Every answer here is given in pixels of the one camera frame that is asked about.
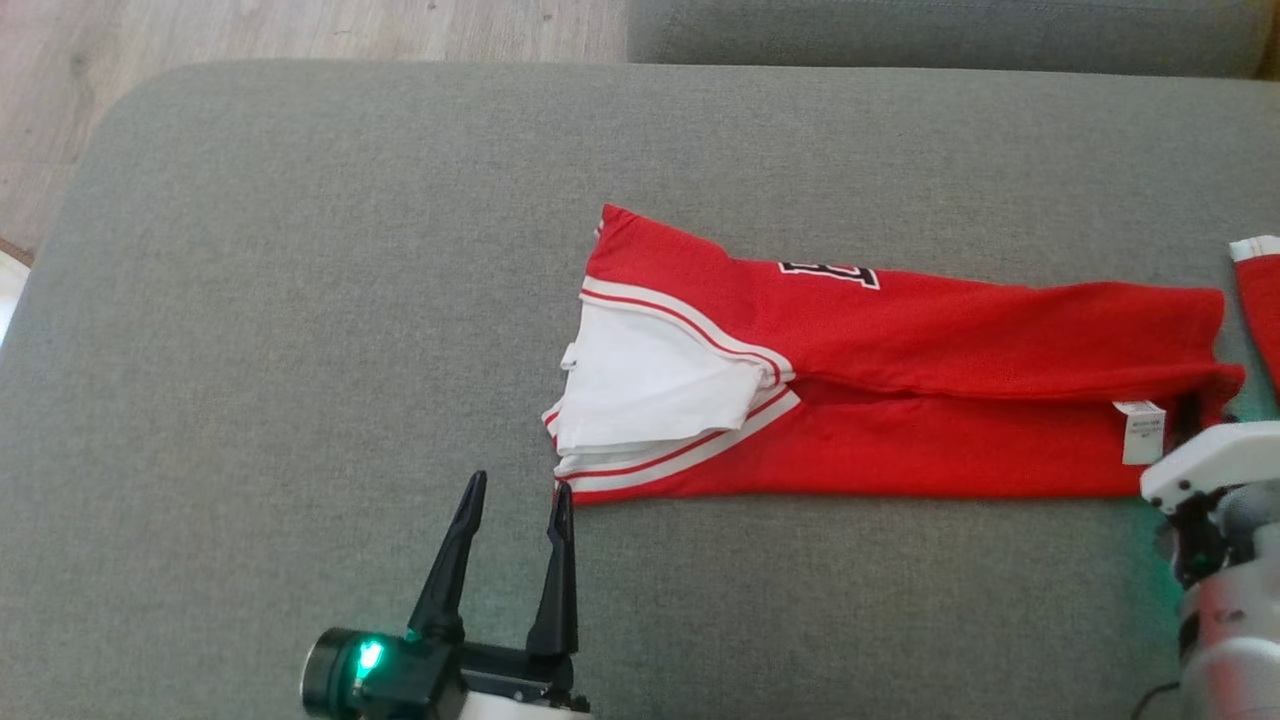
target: red jersey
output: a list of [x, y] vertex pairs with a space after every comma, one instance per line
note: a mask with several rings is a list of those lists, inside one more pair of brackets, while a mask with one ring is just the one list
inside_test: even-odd
[[[584, 313], [660, 320], [709, 355], [754, 366], [759, 387], [736, 425], [605, 448], [621, 454], [562, 452], [557, 475], [584, 503], [1134, 495], [1143, 468], [1121, 462], [1125, 416], [1112, 402], [1174, 410], [1194, 397], [1199, 423], [1212, 424], [1243, 383], [1240, 368], [1213, 359], [1216, 290], [1039, 290], [742, 260], [612, 205], [599, 236]], [[558, 436], [558, 407], [544, 420]]]

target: white and red striped trim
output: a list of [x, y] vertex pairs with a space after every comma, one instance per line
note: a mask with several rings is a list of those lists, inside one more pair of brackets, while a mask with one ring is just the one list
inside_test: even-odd
[[573, 486], [573, 492], [630, 488], [687, 470], [733, 447], [800, 405], [800, 397], [783, 388], [748, 414], [736, 430], [719, 430], [694, 438], [689, 445], [659, 457], [630, 461], [626, 466], [599, 465], [586, 470], [556, 470], [556, 477]]
[[795, 379], [791, 363], [782, 354], [742, 342], [722, 331], [692, 305], [646, 287], [614, 283], [588, 275], [579, 293], [582, 302], [644, 313], [675, 323], [712, 352], [731, 360], [749, 360], [764, 366], [773, 378], [771, 386]]
[[1242, 263], [1263, 255], [1280, 255], [1280, 237], [1274, 234], [1260, 234], [1248, 240], [1238, 240], [1230, 243], [1231, 260]]

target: gray sofa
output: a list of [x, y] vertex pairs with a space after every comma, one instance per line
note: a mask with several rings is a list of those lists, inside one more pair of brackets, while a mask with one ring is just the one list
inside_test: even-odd
[[631, 0], [632, 63], [1253, 77], [1275, 0]]
[[[476, 468], [520, 643], [602, 204], [758, 258], [1231, 293], [1280, 86], [970, 70], [189, 68], [97, 129], [0, 352], [0, 716], [301, 716], [397, 632]], [[1234, 300], [1221, 356], [1275, 411]], [[1070, 462], [1070, 457], [1059, 459]], [[1137, 500], [726, 497], [577, 518], [603, 719], [1121, 717], [1176, 674]], [[1167, 716], [1171, 705], [1149, 717]]]

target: wooden floor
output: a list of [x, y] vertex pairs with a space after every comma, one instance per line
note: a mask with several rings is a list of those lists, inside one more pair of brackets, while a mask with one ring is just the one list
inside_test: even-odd
[[102, 114], [243, 58], [618, 63], [626, 0], [0, 0], [0, 237], [38, 251]]

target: black cable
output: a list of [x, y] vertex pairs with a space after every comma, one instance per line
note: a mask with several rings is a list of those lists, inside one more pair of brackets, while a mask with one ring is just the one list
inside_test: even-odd
[[1157, 694], [1167, 693], [1169, 691], [1176, 691], [1178, 685], [1179, 685], [1178, 680], [1174, 680], [1172, 683], [1156, 685], [1149, 691], [1147, 691], [1147, 694], [1142, 696], [1142, 700], [1138, 701], [1138, 706], [1133, 708], [1133, 714], [1129, 715], [1129, 720], [1142, 720], [1142, 712], [1147, 710], [1147, 706], [1151, 705], [1151, 701], [1155, 700]]

